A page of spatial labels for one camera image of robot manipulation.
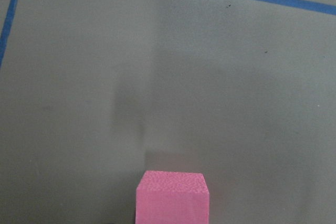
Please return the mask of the red foam block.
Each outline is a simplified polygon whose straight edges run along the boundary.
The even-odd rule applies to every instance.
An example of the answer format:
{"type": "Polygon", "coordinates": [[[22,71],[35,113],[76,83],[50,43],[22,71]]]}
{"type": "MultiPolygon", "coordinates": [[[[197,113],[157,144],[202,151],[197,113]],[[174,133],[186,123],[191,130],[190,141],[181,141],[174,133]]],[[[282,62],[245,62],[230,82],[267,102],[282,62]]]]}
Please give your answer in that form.
{"type": "Polygon", "coordinates": [[[135,223],[209,223],[203,174],[147,170],[136,189],[135,223]]]}

